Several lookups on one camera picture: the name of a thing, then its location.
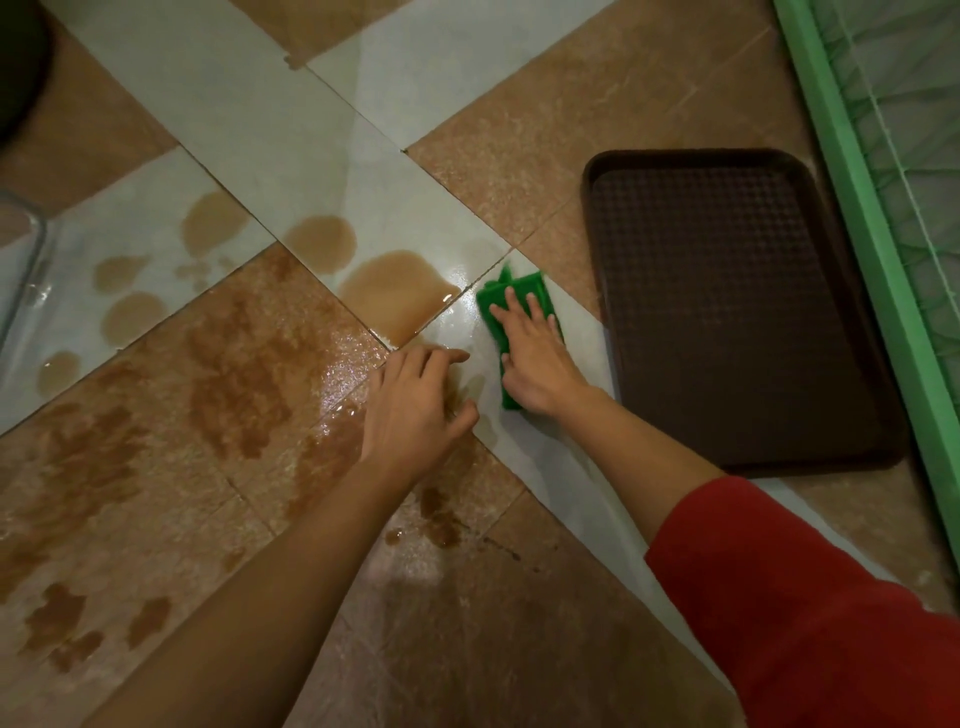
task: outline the brown plastic tray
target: brown plastic tray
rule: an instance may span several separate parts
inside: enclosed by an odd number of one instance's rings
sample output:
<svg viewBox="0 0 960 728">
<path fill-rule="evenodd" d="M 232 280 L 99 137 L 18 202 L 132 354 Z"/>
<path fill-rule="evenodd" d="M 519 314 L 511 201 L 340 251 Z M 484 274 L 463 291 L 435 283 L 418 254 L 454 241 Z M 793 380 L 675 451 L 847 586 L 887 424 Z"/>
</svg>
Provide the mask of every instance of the brown plastic tray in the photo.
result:
<svg viewBox="0 0 960 728">
<path fill-rule="evenodd" d="M 902 459 L 906 420 L 862 281 L 802 163 L 605 152 L 583 201 L 631 411 L 751 477 Z"/>
</svg>

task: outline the hand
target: hand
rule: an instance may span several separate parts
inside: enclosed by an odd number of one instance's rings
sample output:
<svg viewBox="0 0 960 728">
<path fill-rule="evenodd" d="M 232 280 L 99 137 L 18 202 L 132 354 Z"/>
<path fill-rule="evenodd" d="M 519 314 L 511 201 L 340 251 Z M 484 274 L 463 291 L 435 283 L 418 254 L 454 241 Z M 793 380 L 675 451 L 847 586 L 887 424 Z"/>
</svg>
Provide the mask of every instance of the hand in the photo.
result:
<svg viewBox="0 0 960 728">
<path fill-rule="evenodd" d="M 413 487 L 477 424 L 466 400 L 453 422 L 444 418 L 444 380 L 450 364 L 467 361 L 460 349 L 401 349 L 370 378 L 361 460 L 375 460 L 404 488 Z"/>
<path fill-rule="evenodd" d="M 544 318 L 532 293 L 527 295 L 529 316 L 513 287 L 506 298 L 507 309 L 490 307 L 510 340 L 510 353 L 503 354 L 503 386 L 524 409 L 556 417 L 563 399 L 589 387 L 587 380 L 564 346 L 557 317 Z"/>
</svg>

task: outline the left hand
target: left hand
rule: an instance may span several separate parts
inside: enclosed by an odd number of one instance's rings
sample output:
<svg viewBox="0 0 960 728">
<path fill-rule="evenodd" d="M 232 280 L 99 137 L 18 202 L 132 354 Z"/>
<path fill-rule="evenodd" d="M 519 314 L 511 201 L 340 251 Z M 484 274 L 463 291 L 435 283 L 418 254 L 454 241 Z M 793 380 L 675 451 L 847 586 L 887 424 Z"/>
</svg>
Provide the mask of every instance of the left hand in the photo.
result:
<svg viewBox="0 0 960 728">
<path fill-rule="evenodd" d="M 370 378 L 360 460 L 378 462 L 404 488 L 441 462 L 480 418 L 473 400 L 453 422 L 444 417 L 446 373 L 468 358 L 460 349 L 422 345 L 390 354 Z"/>
</svg>

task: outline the sponge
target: sponge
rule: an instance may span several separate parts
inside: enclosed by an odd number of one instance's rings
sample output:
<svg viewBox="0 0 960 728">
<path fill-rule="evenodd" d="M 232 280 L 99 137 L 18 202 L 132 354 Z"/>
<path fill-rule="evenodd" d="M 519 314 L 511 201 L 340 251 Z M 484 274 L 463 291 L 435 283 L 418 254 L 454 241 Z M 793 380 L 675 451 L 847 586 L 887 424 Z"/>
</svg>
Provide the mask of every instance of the sponge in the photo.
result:
<svg viewBox="0 0 960 728">
<path fill-rule="evenodd" d="M 543 273 L 537 271 L 529 276 L 515 279 L 510 271 L 510 264 L 505 264 L 500 271 L 500 277 L 497 280 L 488 280 L 487 283 L 477 291 L 477 307 L 480 309 L 480 316 L 493 336 L 496 347 L 500 350 L 500 379 L 503 380 L 503 361 L 502 354 L 510 351 L 510 340 L 506 332 L 500 325 L 500 322 L 493 318 L 490 313 L 491 303 L 496 303 L 501 308 L 507 307 L 507 288 L 513 286 L 516 291 L 516 297 L 523 306 L 523 310 L 530 313 L 530 307 L 527 305 L 527 294 L 532 293 L 540 302 L 540 308 L 544 316 L 554 313 L 553 302 L 550 301 L 550 294 L 546 291 L 546 284 L 543 282 Z M 560 321 L 557 322 L 557 328 L 560 328 Z M 504 409 L 523 409 L 513 397 L 507 394 L 507 390 L 502 389 L 502 402 Z"/>
</svg>

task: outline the red sleeve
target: red sleeve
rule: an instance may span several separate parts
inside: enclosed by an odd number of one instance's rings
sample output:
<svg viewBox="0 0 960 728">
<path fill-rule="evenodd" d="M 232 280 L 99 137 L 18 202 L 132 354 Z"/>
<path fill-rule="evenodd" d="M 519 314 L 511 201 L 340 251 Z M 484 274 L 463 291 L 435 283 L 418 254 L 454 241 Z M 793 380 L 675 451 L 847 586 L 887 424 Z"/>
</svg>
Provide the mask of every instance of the red sleeve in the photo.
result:
<svg viewBox="0 0 960 728">
<path fill-rule="evenodd" d="M 646 559 L 751 728 L 960 726 L 960 622 L 873 578 L 753 483 L 691 493 Z"/>
</svg>

